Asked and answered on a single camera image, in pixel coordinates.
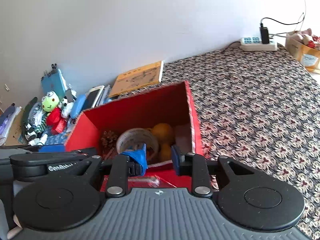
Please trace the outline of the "clear packing tape roll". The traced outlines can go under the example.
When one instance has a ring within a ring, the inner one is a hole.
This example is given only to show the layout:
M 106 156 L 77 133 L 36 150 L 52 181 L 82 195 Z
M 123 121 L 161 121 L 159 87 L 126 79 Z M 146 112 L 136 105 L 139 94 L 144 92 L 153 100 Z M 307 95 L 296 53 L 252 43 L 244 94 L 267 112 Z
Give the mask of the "clear packing tape roll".
M 133 128 L 125 131 L 117 140 L 118 154 L 124 151 L 139 150 L 146 144 L 146 159 L 148 163 L 154 161 L 158 154 L 159 143 L 156 137 L 144 128 Z

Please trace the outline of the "red cardboard storage box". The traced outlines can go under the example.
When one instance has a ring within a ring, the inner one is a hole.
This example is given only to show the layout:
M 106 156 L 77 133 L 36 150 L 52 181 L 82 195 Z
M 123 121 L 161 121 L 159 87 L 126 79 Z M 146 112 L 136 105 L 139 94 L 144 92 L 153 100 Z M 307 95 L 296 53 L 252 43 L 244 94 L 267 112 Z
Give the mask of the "red cardboard storage box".
M 203 154 L 200 124 L 187 81 L 150 89 L 114 100 L 82 112 L 65 142 L 67 152 L 95 148 L 102 154 L 100 138 L 104 131 L 121 135 L 132 128 L 153 128 L 160 123 L 172 128 L 188 124 L 194 153 Z

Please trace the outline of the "green frog plush toy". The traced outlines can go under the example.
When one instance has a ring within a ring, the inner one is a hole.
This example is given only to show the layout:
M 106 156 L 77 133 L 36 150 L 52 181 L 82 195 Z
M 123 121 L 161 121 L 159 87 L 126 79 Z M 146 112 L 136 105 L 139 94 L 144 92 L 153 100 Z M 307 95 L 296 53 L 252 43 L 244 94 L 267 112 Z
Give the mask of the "green frog plush toy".
M 58 106 L 59 97 L 54 91 L 49 91 L 41 102 L 37 98 L 31 100 L 25 108 L 22 118 L 23 135 L 27 141 L 31 141 L 42 135 L 47 127 L 49 114 Z

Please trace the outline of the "pink rectangular block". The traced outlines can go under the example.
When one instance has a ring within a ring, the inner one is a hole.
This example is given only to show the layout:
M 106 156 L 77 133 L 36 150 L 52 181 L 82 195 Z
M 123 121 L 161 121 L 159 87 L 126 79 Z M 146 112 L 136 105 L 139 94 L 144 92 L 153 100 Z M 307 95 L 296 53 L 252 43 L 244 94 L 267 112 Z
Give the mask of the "pink rectangular block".
M 189 153 L 193 151 L 192 136 L 190 126 L 188 124 L 178 125 L 174 128 L 175 142 L 182 153 Z

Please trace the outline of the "brown pine cone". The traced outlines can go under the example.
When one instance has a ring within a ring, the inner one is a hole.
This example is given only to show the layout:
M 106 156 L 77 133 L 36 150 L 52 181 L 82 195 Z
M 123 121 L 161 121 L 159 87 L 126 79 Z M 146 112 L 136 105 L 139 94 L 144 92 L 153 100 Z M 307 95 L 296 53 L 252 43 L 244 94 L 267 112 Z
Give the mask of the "brown pine cone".
M 118 135 L 116 133 L 104 131 L 100 138 L 102 154 L 108 154 L 108 152 L 116 146 L 117 140 Z

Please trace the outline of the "white panda plush toy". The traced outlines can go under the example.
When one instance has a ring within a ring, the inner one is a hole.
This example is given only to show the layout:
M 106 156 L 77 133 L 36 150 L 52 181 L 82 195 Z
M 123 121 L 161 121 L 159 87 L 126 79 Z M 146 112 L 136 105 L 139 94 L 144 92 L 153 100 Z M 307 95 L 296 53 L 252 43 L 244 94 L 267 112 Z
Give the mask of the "white panda plush toy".
M 67 97 L 65 96 L 62 101 L 60 102 L 61 104 L 61 116 L 64 119 L 67 119 L 72 111 L 74 102 L 69 102 Z

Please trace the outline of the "yellow round toy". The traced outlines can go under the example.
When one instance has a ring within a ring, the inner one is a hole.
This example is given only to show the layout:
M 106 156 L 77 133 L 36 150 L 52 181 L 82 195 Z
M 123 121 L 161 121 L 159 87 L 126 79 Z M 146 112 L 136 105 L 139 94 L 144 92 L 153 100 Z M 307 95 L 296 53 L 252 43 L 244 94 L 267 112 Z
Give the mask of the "yellow round toy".
M 159 144 L 158 159 L 160 162 L 171 159 L 171 146 L 175 142 L 175 133 L 169 124 L 160 123 L 151 129 L 152 135 L 157 139 Z

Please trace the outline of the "brown cardboard box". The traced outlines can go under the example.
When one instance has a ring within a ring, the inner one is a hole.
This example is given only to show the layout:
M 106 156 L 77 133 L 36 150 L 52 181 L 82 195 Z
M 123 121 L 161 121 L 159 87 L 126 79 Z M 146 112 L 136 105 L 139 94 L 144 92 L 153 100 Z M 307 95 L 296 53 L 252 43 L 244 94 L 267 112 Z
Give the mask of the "brown cardboard box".
M 3 144 L 4 146 L 24 145 L 26 143 L 25 137 L 22 135 L 23 113 L 24 110 L 21 110 L 20 113 L 14 119 L 7 139 Z

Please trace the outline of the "blue glasses case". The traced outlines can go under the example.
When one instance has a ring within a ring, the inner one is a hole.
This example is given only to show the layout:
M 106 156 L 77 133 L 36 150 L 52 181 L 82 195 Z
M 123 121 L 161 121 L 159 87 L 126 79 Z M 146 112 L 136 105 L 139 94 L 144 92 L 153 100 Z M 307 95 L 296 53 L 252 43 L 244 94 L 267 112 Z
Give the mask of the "blue glasses case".
M 70 117 L 72 119 L 76 119 L 77 116 L 80 114 L 85 101 L 86 101 L 86 94 L 81 94 L 76 98 L 76 100 L 74 101 L 72 110 L 70 112 Z

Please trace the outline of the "white tablet device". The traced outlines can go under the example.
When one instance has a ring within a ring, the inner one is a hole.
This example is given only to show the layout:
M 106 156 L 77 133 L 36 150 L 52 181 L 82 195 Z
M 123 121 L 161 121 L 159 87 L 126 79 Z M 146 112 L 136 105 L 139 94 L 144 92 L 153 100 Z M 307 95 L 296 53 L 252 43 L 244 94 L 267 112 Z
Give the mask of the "white tablet device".
M 87 110 L 87 109 L 92 109 L 96 106 L 98 99 L 100 98 L 105 86 L 100 85 L 97 87 L 93 87 L 92 89 L 89 90 L 86 100 L 83 104 L 82 109 Z

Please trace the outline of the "yellow paperback book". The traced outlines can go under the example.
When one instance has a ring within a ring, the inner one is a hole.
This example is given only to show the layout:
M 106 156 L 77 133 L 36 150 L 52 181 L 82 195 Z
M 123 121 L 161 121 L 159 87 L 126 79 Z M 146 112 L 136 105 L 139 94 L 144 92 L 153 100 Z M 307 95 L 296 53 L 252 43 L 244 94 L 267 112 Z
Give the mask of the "yellow paperback book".
M 161 82 L 164 62 L 158 61 L 118 75 L 109 97 L 113 98 L 133 90 Z

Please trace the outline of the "patterned floral table cloth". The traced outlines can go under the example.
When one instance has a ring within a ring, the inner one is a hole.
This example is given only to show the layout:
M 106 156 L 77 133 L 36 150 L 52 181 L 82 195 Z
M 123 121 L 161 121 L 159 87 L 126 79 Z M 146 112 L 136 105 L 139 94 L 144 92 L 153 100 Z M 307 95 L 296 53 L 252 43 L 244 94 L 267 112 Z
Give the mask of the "patterned floral table cloth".
M 202 150 L 227 155 L 295 186 L 299 229 L 319 239 L 319 84 L 284 47 L 228 48 L 166 63 L 162 84 L 187 80 Z

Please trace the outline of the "white power strip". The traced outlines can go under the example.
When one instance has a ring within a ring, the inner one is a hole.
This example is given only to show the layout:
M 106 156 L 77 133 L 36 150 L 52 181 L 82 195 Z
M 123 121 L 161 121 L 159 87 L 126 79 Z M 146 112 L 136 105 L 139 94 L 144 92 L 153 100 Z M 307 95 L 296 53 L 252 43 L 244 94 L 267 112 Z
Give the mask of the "white power strip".
M 278 46 L 274 41 L 263 44 L 260 37 L 243 37 L 240 40 L 240 48 L 243 51 L 277 51 Z

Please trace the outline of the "black power adapter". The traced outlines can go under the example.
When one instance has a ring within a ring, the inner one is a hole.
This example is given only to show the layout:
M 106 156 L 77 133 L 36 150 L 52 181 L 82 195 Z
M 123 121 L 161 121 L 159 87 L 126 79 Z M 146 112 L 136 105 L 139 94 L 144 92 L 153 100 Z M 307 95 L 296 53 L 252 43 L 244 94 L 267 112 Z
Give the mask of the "black power adapter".
M 260 23 L 260 36 L 261 36 L 261 42 L 262 44 L 269 44 L 269 33 L 268 28 L 265 27 L 262 23 Z

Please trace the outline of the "brown paper gift bag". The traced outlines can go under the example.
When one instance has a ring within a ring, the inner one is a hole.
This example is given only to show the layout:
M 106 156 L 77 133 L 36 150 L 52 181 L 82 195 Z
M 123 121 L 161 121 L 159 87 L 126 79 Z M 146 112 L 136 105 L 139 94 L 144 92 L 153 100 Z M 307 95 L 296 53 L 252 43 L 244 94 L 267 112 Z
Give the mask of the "brown paper gift bag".
M 311 28 L 287 33 L 285 48 L 308 72 L 319 74 L 319 35 Z

